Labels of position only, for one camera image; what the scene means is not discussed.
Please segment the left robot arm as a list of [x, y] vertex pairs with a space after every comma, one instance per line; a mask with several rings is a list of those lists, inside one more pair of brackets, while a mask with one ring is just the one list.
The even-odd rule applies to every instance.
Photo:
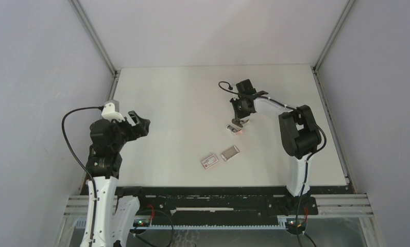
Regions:
[[90, 154], [86, 168], [89, 204], [81, 246], [125, 246], [135, 215], [147, 210], [148, 202], [139, 195], [125, 196], [114, 204], [122, 163], [121, 149], [130, 141], [148, 135], [150, 120], [135, 111], [122, 120], [100, 119], [90, 125]]

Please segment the red white staple box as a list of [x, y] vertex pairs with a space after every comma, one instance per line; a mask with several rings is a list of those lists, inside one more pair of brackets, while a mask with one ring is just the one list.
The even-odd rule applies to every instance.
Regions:
[[219, 162], [218, 157], [215, 154], [212, 154], [201, 160], [201, 164], [204, 169], [209, 169]]

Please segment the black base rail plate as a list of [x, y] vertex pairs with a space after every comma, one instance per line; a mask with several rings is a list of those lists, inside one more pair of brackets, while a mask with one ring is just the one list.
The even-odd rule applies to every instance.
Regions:
[[122, 186], [115, 196], [137, 196], [139, 212], [154, 213], [153, 224], [175, 226], [262, 226], [277, 216], [316, 216], [323, 195], [351, 195], [350, 186], [313, 186], [293, 198], [283, 186], [272, 187], [135, 187]]

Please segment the left aluminium frame post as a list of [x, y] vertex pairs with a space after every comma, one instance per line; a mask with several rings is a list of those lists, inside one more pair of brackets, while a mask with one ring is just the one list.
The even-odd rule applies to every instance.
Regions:
[[96, 51], [98, 52], [99, 56], [102, 58], [105, 66], [109, 70], [110, 74], [113, 77], [117, 76], [117, 70], [113, 62], [111, 61], [103, 43], [100, 39], [99, 35], [97, 34], [96, 29], [94, 28], [90, 18], [88, 17], [82, 3], [79, 0], [69, 0], [69, 3], [72, 9], [75, 11], [81, 25], [83, 26], [85, 32], [87, 33], [90, 41], [92, 42], [93, 46], [95, 47]]

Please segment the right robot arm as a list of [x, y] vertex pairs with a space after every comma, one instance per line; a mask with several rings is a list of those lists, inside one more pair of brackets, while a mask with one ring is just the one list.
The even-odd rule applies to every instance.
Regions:
[[234, 110], [233, 125], [243, 128], [248, 117], [259, 113], [279, 123], [281, 143], [289, 156], [289, 180], [286, 185], [291, 196], [284, 200], [284, 207], [290, 214], [304, 209], [301, 197], [310, 190], [309, 168], [312, 156], [321, 151], [327, 143], [324, 130], [317, 124], [308, 105], [290, 107], [267, 96], [266, 91], [257, 91], [249, 79], [229, 85], [227, 91], [234, 94], [230, 100]]

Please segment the pink white stapler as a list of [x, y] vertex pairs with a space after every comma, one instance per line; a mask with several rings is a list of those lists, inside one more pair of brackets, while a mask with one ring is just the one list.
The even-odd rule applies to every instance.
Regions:
[[235, 128], [231, 125], [227, 125], [227, 129], [230, 131], [230, 133], [234, 136], [238, 136], [244, 133], [243, 129]]

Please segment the aluminium frame post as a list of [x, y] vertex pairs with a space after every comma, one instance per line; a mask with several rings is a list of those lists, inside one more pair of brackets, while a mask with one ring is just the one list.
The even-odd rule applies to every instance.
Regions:
[[337, 22], [335, 23], [333, 30], [331, 31], [327, 42], [325, 43], [319, 57], [317, 58], [314, 66], [312, 67], [312, 71], [314, 74], [318, 73], [320, 68], [322, 67], [330, 49], [332, 48], [335, 40], [337, 39], [342, 27], [345, 24], [350, 12], [352, 11], [354, 5], [357, 3], [357, 0], [348, 0], [341, 11]]
[[99, 35], [97, 34], [96, 29], [94, 28], [90, 18], [88, 17], [82, 3], [79, 0], [69, 0], [69, 3], [72, 9], [75, 11], [81, 25], [83, 26], [85, 32], [87, 33], [90, 41], [92, 42], [93, 46], [95, 47], [96, 51], [98, 52], [99, 56], [102, 58], [105, 66], [109, 70], [110, 74], [113, 77], [117, 76], [117, 70], [113, 62], [111, 61], [103, 43], [100, 39]]

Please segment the right aluminium frame post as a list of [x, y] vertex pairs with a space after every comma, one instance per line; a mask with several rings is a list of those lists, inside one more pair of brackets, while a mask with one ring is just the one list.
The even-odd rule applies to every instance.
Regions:
[[330, 49], [332, 48], [335, 40], [337, 39], [342, 27], [345, 24], [350, 12], [352, 11], [354, 5], [357, 3], [357, 0], [348, 0], [341, 11], [337, 22], [335, 23], [333, 30], [331, 31], [327, 42], [325, 43], [319, 57], [317, 58], [314, 66], [312, 67], [312, 71], [314, 74], [318, 73], [320, 68], [322, 67]]

